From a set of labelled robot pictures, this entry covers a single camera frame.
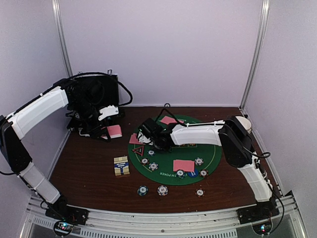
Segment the red triangular dealer marker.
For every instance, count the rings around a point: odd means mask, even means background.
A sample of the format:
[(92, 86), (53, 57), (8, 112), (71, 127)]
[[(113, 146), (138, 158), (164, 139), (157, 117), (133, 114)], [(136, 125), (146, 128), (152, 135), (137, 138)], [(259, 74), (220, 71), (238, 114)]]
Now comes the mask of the red triangular dealer marker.
[(132, 149), (132, 152), (137, 154), (137, 155), (139, 155), (139, 156), (143, 156), (143, 154), (144, 154), (144, 145)]

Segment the pink playing card deck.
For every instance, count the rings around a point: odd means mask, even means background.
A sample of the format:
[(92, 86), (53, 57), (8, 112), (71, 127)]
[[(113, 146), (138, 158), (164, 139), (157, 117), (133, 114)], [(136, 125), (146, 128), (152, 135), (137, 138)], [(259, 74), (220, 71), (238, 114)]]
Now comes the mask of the pink playing card deck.
[(120, 125), (111, 125), (105, 127), (106, 131), (109, 134), (109, 137), (107, 137), (106, 133), (101, 136), (102, 139), (115, 139), (122, 137), (122, 131)]

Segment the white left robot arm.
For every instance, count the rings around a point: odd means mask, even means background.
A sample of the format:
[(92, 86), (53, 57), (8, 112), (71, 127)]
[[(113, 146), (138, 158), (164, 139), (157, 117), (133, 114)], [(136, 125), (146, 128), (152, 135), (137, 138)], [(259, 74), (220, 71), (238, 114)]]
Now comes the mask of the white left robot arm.
[(84, 135), (93, 139), (110, 140), (107, 118), (118, 114), (118, 86), (116, 75), (86, 72), (63, 78), (8, 116), (0, 117), (0, 152), (11, 172), (50, 206), (60, 220), (71, 216), (71, 209), (63, 196), (35, 166), (23, 138), (56, 111), (67, 108), (69, 115), (83, 126)]

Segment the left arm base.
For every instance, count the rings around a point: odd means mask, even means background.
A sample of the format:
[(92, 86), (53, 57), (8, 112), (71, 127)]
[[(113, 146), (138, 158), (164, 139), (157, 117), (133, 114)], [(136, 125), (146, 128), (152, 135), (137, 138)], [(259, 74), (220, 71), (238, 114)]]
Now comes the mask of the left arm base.
[(47, 217), (56, 219), (53, 225), (53, 231), (59, 237), (70, 235), (77, 225), (85, 225), (89, 216), (87, 209), (69, 206), (66, 208), (64, 215), (60, 212), (53, 211), (51, 208), (48, 208), (45, 212)]

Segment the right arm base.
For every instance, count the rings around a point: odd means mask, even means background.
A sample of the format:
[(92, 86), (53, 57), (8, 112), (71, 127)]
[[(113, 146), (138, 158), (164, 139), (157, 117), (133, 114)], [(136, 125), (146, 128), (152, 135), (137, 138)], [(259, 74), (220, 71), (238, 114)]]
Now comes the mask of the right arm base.
[(260, 235), (268, 235), (273, 230), (272, 217), (279, 215), (279, 209), (250, 206), (237, 210), (238, 219), (241, 225), (251, 223), (253, 231)]

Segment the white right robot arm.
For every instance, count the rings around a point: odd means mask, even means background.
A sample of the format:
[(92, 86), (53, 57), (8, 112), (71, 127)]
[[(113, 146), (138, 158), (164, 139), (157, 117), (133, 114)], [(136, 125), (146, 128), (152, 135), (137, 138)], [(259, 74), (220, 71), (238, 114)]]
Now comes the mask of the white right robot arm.
[(168, 151), (172, 146), (183, 144), (211, 144), (222, 147), (227, 163), (237, 168), (251, 187), (257, 205), (254, 215), (264, 219), (276, 205), (276, 195), (261, 166), (260, 160), (269, 152), (258, 155), (248, 129), (241, 123), (242, 117), (232, 116), (226, 120), (205, 123), (176, 121), (162, 127), (152, 118), (139, 126), (139, 134), (153, 143), (158, 150)]

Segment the upper white bowl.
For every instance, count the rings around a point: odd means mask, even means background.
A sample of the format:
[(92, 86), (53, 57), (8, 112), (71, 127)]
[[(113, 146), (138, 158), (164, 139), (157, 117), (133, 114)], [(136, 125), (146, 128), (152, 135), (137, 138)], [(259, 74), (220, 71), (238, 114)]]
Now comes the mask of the upper white bowl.
[(236, 118), (238, 119), (238, 121), (241, 123), (241, 125), (245, 128), (245, 130), (248, 133), (252, 132), (252, 124), (247, 118), (243, 116), (236, 116)]

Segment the dark blue chip stack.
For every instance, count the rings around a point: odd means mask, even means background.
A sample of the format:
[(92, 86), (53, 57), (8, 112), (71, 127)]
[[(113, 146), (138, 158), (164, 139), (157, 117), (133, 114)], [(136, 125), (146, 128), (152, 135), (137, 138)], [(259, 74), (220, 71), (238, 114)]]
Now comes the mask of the dark blue chip stack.
[(138, 188), (137, 193), (139, 196), (145, 196), (148, 193), (149, 189), (147, 186), (142, 185)]

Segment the brown chip stack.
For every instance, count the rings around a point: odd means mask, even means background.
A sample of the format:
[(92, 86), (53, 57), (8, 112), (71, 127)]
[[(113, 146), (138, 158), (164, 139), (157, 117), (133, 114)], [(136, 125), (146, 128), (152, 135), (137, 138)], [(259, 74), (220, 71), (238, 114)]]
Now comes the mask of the brown chip stack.
[(197, 189), (196, 190), (196, 195), (198, 197), (203, 197), (205, 195), (205, 191), (203, 189)]

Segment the dealt card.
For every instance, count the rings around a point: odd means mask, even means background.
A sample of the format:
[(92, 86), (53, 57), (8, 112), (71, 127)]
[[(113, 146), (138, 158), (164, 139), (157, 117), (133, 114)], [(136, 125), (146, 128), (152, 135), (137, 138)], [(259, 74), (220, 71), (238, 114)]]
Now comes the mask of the dealt card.
[(168, 117), (168, 116), (164, 116), (161, 120), (160, 120), (161, 123), (163, 124), (171, 124), (171, 123), (184, 123), (183, 120), (176, 120), (174, 118), (171, 118), (171, 117)]
[(136, 133), (133, 133), (131, 136), (130, 136), (130, 140), (129, 140), (129, 144), (141, 144), (137, 138), (137, 134)]

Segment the blue round button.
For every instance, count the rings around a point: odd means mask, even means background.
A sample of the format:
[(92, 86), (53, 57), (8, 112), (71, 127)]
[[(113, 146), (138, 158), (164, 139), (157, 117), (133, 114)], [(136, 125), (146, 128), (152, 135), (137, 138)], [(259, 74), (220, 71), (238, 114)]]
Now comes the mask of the blue round button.
[(187, 174), (190, 178), (196, 178), (199, 175), (196, 171), (188, 172)]

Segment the blue white chip stack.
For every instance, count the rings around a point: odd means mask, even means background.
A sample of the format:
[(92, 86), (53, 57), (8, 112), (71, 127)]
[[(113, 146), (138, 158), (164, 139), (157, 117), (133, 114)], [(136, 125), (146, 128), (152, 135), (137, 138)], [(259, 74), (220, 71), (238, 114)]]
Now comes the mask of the blue white chip stack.
[(165, 185), (160, 185), (157, 188), (157, 193), (159, 196), (166, 196), (168, 194), (168, 187)]

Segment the black poker case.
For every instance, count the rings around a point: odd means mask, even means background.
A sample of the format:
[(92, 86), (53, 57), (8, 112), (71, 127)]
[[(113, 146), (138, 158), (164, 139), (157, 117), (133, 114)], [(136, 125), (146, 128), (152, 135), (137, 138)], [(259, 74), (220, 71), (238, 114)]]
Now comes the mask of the black poker case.
[(67, 109), (72, 111), (68, 129), (92, 130), (111, 124), (109, 119), (98, 120), (100, 109), (118, 106), (118, 84), (114, 75), (80, 76), (66, 89)]

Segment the round green poker mat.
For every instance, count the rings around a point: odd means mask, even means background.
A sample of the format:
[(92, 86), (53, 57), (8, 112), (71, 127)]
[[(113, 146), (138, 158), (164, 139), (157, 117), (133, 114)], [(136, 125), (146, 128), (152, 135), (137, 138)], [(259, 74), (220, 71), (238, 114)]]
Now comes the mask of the round green poker mat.
[[(144, 145), (144, 154), (139, 156), (132, 152), (132, 149)], [(153, 147), (149, 144), (129, 144), (128, 143), (128, 155), (132, 163), (132, 166), (146, 178), (164, 185), (181, 186), (188, 185), (197, 182), (201, 182), (204, 178), (197, 176), (196, 178), (190, 178), (188, 172), (186, 177), (180, 179), (176, 176), (176, 172), (173, 171), (174, 160), (191, 160), (194, 161), (197, 157), (203, 158), (204, 163), (201, 166), (195, 165), (195, 170), (198, 174), (200, 170), (207, 170), (211, 175), (220, 163), (222, 156), (222, 148), (216, 145), (204, 145), (204, 144), (190, 144), (172, 147), (169, 151), (154, 150), (155, 155), (149, 156), (148, 150), (152, 150)], [(142, 158), (148, 158), (150, 163), (157, 163), (159, 168), (155, 171), (149, 170), (148, 165), (142, 165), (140, 160)]]

